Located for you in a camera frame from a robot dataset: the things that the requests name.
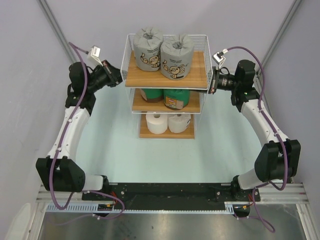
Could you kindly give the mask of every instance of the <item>toilet paper roll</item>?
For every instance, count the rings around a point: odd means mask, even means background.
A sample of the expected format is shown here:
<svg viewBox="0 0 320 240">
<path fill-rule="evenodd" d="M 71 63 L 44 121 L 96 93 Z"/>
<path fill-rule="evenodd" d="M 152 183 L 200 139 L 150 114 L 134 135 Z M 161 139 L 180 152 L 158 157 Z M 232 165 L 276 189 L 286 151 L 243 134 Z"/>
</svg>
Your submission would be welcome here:
<svg viewBox="0 0 320 240">
<path fill-rule="evenodd" d="M 194 42 L 186 35 L 170 36 L 161 45 L 161 73 L 168 79 L 188 75 L 194 55 Z"/>
<path fill-rule="evenodd" d="M 174 134 L 179 134 L 184 132 L 191 120 L 190 114 L 175 114 L 172 116 L 169 116 L 168 118 L 168 127 L 169 130 Z"/>
<path fill-rule="evenodd" d="M 168 128 L 167 114 L 152 113 L 151 111 L 148 111 L 145 118 L 147 127 L 153 134 L 163 134 Z"/>
<path fill-rule="evenodd" d="M 135 63 L 143 71 L 154 72 L 160 68 L 160 46 L 164 41 L 156 27 L 140 29 L 133 39 Z"/>
</svg>

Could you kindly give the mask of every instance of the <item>printed cartoon label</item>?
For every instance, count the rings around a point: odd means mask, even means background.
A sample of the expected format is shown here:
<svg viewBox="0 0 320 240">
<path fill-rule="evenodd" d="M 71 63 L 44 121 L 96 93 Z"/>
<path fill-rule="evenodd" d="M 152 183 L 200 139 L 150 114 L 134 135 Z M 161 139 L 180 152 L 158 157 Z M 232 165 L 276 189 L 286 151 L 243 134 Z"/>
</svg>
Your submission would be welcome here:
<svg viewBox="0 0 320 240">
<path fill-rule="evenodd" d="M 141 61 L 144 64 L 151 65 L 152 68 L 158 68 L 160 66 L 160 51 L 158 50 L 157 55 L 150 57 L 149 59 L 145 58 L 145 54 L 142 53 L 140 56 Z"/>
<path fill-rule="evenodd" d="M 147 95 L 146 95 L 145 91 L 140 89 L 140 93 L 141 93 L 141 96 L 143 97 L 143 99 L 147 101 L 148 99 L 147 99 Z"/>
<path fill-rule="evenodd" d="M 180 66 L 168 67 L 166 64 L 167 64 L 167 60 L 164 60 L 162 63 L 163 69 L 171 74 L 170 76 L 171 78 L 180 79 L 184 77 L 184 76 L 178 76 L 178 74 L 183 74 L 185 72 L 185 65 L 181 64 Z"/>
<path fill-rule="evenodd" d="M 159 52 L 159 48 L 156 47 L 155 49 L 152 50 L 147 50 L 148 53 L 155 53 L 155 52 Z"/>
<path fill-rule="evenodd" d="M 173 109 L 183 109 L 184 108 L 184 102 L 176 99 L 172 99 L 168 96 L 165 97 L 165 105 L 173 108 Z"/>
</svg>

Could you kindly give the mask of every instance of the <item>shelving unit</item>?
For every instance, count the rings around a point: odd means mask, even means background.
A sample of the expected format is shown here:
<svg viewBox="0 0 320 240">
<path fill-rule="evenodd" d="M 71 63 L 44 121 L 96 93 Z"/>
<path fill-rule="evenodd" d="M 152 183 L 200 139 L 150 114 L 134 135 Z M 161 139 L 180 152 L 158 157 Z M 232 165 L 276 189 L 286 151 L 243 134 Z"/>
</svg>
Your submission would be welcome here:
<svg viewBox="0 0 320 240">
<path fill-rule="evenodd" d="M 142 71 L 136 65 L 133 51 L 134 34 L 129 34 L 124 50 L 121 76 L 125 81 L 126 93 L 133 114 L 140 114 L 138 121 L 138 137 L 141 139 L 194 139 L 197 125 L 206 101 L 209 84 L 212 79 L 212 62 L 206 35 L 189 35 L 194 42 L 194 54 L 189 74 L 179 80 L 171 80 L 161 74 L 161 71 Z M 180 110 L 167 108 L 164 101 L 146 102 L 139 89 L 188 89 L 190 100 L 187 106 Z M 172 133 L 167 129 L 163 134 L 153 134 L 148 130 L 147 112 L 160 114 L 191 114 L 188 128 L 181 133 Z"/>
</svg>

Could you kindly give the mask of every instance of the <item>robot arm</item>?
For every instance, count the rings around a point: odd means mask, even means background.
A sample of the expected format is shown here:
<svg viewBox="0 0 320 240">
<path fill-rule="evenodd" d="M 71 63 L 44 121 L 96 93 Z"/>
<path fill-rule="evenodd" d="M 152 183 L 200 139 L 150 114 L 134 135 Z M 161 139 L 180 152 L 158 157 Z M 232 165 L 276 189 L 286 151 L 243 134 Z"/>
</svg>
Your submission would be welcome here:
<svg viewBox="0 0 320 240">
<path fill-rule="evenodd" d="M 222 66 L 225 61 L 223 54 L 216 53 L 213 59 Z M 275 179 L 283 179 L 285 173 L 283 149 L 272 127 L 263 116 L 269 119 L 277 135 L 283 141 L 287 153 L 288 175 L 294 177 L 297 173 L 301 146 L 297 140 L 290 140 L 275 124 L 265 109 L 263 101 L 261 108 L 258 106 L 260 95 L 253 87 L 255 77 L 255 64 L 249 60 L 241 60 L 235 74 L 222 74 L 220 69 L 213 68 L 213 78 L 208 93 L 214 94 L 217 89 L 231 91 L 231 103 L 236 106 L 250 122 L 262 146 L 254 168 L 250 171 L 235 176 L 232 185 L 236 191 L 252 189 L 263 183 Z"/>
<path fill-rule="evenodd" d="M 108 61 L 99 60 L 100 49 L 93 46 L 88 52 L 88 60 L 96 67 L 89 73 L 86 66 L 88 81 L 85 96 L 72 118 L 71 113 L 75 109 L 79 98 L 84 90 L 84 69 L 80 62 L 75 62 L 69 67 L 69 78 L 71 84 L 67 89 L 67 99 L 65 101 L 65 115 L 62 127 L 57 139 L 49 151 L 46 158 L 38 158 L 36 169 L 47 191 L 49 187 L 50 168 L 54 156 L 58 150 L 57 160 L 53 172 L 53 190 L 59 192 L 82 192 L 87 190 L 99 191 L 109 187 L 106 176 L 88 175 L 75 163 L 77 147 L 81 134 L 94 108 L 96 97 L 95 92 L 104 86 L 115 87 L 123 80 L 120 70 L 113 67 Z M 61 136 L 63 140 L 61 147 L 59 142 Z"/>
</svg>

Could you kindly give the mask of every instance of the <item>light blue floor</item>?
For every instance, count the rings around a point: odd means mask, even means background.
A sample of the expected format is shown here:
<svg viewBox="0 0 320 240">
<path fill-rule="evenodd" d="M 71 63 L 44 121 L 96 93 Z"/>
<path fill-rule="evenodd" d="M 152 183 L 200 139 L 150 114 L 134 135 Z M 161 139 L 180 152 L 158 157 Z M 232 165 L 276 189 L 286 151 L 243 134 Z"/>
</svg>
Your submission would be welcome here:
<svg viewBox="0 0 320 240">
<path fill-rule="evenodd" d="M 195 139 L 138 139 L 124 84 L 101 89 L 78 145 L 76 163 L 110 182 L 230 182 L 254 167 L 261 146 L 230 92 L 206 99 Z"/>
</svg>

